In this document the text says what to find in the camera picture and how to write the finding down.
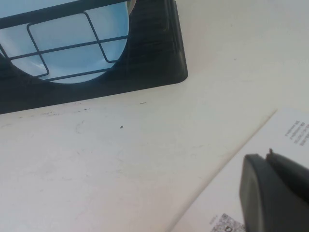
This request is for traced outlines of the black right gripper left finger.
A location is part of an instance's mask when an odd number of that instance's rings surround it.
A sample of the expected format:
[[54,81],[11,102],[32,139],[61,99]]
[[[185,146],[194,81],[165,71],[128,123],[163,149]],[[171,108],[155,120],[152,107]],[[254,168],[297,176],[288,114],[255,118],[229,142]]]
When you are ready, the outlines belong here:
[[244,157],[239,197],[248,232],[309,230],[309,201],[296,196],[284,184],[266,157]]

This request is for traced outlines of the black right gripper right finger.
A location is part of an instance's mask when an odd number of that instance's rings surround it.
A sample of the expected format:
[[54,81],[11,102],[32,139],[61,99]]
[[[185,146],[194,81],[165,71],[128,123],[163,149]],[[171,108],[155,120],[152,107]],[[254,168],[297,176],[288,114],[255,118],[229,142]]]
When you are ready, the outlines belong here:
[[309,200],[309,170],[270,148],[266,161],[284,184],[299,198]]

